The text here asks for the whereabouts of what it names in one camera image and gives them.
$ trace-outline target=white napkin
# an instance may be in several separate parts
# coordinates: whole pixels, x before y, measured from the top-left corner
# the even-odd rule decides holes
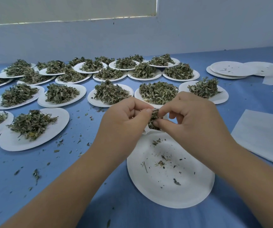
[[[231,135],[244,148],[273,162],[273,114],[245,110]]]

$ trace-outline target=person's right arm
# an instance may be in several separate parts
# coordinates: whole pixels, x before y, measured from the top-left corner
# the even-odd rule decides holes
[[[273,167],[238,145],[214,103],[180,92],[160,108],[178,124],[157,119],[158,126],[192,156],[232,185],[265,228],[273,228]]]

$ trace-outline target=skin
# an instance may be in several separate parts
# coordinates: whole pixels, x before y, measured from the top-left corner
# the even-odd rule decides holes
[[[133,97],[110,107],[90,149],[1,227],[75,227],[104,180],[135,148],[152,108]],[[273,168],[234,141],[215,105],[180,92],[158,116],[166,113],[178,124],[157,119],[155,126],[231,184],[262,226],[273,228]]]

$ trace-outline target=blue tabletop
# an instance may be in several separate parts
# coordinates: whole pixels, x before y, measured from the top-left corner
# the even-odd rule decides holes
[[[212,78],[213,76],[206,72],[206,67],[218,61],[273,63],[273,47],[173,54],[171,57],[189,63],[201,74],[201,78],[206,76]],[[0,65],[0,71],[5,67],[5,64]],[[176,86],[180,84],[180,82],[165,79],[163,76],[151,82],[158,80],[167,81]],[[217,108],[229,131],[233,130],[245,109],[273,114],[273,86],[262,84],[262,80],[263,78],[259,76],[249,76],[238,80],[219,78],[219,85],[229,93],[229,100],[217,105]],[[134,90],[141,84],[129,77],[117,83],[126,84]],[[16,81],[0,87],[0,95],[13,84],[16,84]],[[48,84],[42,85],[45,90]],[[63,107],[70,113],[72,120],[58,136],[27,151],[7,152],[0,148],[0,225],[72,165],[81,152],[86,152],[89,148],[86,146],[88,142],[93,142],[104,112],[97,112],[98,108],[88,103],[87,95],[99,83],[90,78],[80,84],[86,87],[87,94],[81,100]],[[14,116],[18,116],[21,113],[28,113],[31,109],[41,108],[43,107],[34,101],[9,111]],[[63,139],[63,145],[57,147],[57,141],[61,139]],[[38,169],[42,176],[37,185],[32,176],[35,169]],[[235,190],[218,176],[216,176],[211,194],[203,202],[186,209],[171,209],[150,201],[137,190],[129,177],[126,161],[100,187],[78,227],[105,228],[109,219],[111,228],[261,227]]]

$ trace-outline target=person's left hand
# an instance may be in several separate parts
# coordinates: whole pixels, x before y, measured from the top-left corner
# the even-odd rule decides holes
[[[114,104],[105,112],[92,146],[120,164],[135,148],[153,108],[134,97]]]

